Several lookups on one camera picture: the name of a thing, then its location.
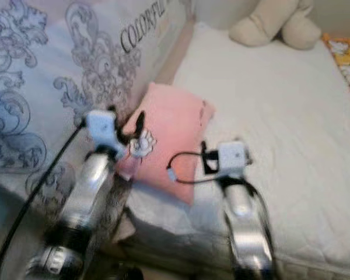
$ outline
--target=white mattress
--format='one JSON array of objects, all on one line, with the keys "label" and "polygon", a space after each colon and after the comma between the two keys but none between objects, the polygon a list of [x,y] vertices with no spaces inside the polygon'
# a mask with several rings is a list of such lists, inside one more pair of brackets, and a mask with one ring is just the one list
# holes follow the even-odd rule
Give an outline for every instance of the white mattress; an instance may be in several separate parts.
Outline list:
[{"label": "white mattress", "polygon": [[[246,48],[199,23],[174,84],[216,106],[210,147],[248,144],[247,177],[268,204],[276,256],[297,271],[290,278],[350,277],[350,90],[325,45]],[[128,200],[137,218],[176,235],[227,234],[215,185],[197,187],[190,209],[144,189]]]}]

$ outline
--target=bed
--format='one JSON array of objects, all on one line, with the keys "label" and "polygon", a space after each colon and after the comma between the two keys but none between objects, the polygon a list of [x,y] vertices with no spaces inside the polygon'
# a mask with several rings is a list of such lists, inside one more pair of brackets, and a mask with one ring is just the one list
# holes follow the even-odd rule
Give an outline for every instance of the bed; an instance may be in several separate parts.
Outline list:
[{"label": "bed", "polygon": [[[350,89],[324,43],[246,48],[197,23],[174,85],[216,106],[210,147],[235,137],[247,143],[247,178],[267,202],[284,279],[350,279]],[[157,263],[228,270],[217,186],[196,187],[190,208],[136,183],[127,203],[136,227],[128,254],[149,247],[166,257],[152,256]]]}]

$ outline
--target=gray floral pattern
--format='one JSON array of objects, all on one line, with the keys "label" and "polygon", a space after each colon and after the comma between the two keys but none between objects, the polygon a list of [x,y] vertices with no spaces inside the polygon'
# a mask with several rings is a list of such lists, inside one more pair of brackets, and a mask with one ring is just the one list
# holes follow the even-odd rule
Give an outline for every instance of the gray floral pattern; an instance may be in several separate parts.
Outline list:
[{"label": "gray floral pattern", "polygon": [[44,45],[47,16],[23,0],[12,0],[9,9],[0,9],[0,173],[28,174],[46,159],[46,145],[36,134],[26,132],[30,108],[20,88],[22,71],[12,66],[24,60],[29,68],[37,65],[31,47]]},{"label": "gray floral pattern", "polygon": [[71,4],[66,22],[74,42],[72,58],[83,68],[83,77],[80,88],[71,78],[54,81],[56,89],[64,90],[64,107],[73,109],[74,123],[78,125],[88,111],[114,105],[122,124],[133,110],[128,100],[140,66],[140,50],[126,54],[119,44],[114,44],[107,33],[99,31],[97,17],[88,5]]},{"label": "gray floral pattern", "polygon": [[[33,191],[42,174],[43,172],[33,173],[27,178],[27,194]],[[66,203],[66,199],[74,188],[74,183],[74,168],[69,163],[58,163],[47,177],[33,205],[48,218],[55,218]]]}]

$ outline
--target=wall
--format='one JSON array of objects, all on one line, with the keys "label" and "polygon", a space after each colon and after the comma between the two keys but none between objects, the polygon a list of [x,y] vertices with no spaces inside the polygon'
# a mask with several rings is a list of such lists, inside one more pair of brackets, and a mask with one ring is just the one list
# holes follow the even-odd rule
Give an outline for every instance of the wall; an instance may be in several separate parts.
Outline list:
[{"label": "wall", "polygon": [[311,16],[324,32],[350,37],[350,0],[315,0]]},{"label": "wall", "polygon": [[[225,29],[247,16],[258,0],[195,0],[197,20]],[[350,0],[314,0],[311,18],[332,36],[350,37]]]}]

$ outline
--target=white connector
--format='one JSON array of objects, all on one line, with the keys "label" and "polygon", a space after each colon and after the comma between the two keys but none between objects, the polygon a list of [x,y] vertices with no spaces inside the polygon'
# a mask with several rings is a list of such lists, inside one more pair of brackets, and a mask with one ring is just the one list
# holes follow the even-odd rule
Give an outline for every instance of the white connector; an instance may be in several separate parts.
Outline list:
[{"label": "white connector", "polygon": [[171,181],[175,182],[177,180],[176,174],[172,168],[168,168],[167,173]]}]

